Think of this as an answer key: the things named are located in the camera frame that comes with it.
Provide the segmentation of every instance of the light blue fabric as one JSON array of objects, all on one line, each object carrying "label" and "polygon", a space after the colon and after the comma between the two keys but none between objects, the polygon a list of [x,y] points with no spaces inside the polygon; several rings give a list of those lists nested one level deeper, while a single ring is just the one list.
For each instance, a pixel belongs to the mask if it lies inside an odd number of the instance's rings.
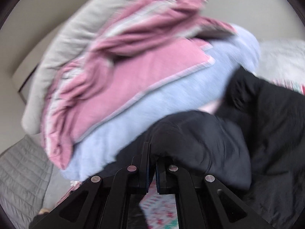
[{"label": "light blue fabric", "polygon": [[260,47],[256,38],[235,26],[238,36],[210,40],[213,48],[205,52],[215,59],[211,67],[158,88],[117,115],[98,126],[74,148],[74,154],[62,174],[70,180],[84,181],[115,161],[116,154],[151,124],[166,115],[198,107],[218,99],[228,79],[242,65],[255,71]]}]

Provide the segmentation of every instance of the gray pillow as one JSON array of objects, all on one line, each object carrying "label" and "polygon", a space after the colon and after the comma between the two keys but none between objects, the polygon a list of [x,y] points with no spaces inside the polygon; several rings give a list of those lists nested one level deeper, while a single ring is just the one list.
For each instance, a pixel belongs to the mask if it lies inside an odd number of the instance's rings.
[{"label": "gray pillow", "polygon": [[33,78],[22,118],[28,134],[40,132],[45,95],[60,67],[82,53],[108,18],[131,1],[134,0],[90,0],[66,22],[42,57]]}]

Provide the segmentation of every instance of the metal screw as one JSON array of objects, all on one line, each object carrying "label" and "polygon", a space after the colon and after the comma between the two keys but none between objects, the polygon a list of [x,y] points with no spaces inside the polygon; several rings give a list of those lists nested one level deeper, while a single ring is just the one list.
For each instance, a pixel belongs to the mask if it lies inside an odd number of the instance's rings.
[{"label": "metal screw", "polygon": [[170,171],[177,171],[178,170],[178,167],[176,166],[176,165],[170,165],[169,167],[168,167],[168,169],[170,170]]},{"label": "metal screw", "polygon": [[208,182],[210,182],[210,183],[212,183],[213,181],[215,181],[215,177],[213,177],[212,175],[207,175],[207,176],[205,177],[205,179],[206,179]]},{"label": "metal screw", "polygon": [[92,181],[93,183],[98,183],[100,180],[101,180],[101,178],[100,178],[99,176],[91,177],[91,181]]},{"label": "metal screw", "polygon": [[129,165],[129,166],[127,167],[127,170],[130,171],[130,172],[134,172],[134,171],[137,170],[137,166]]}]

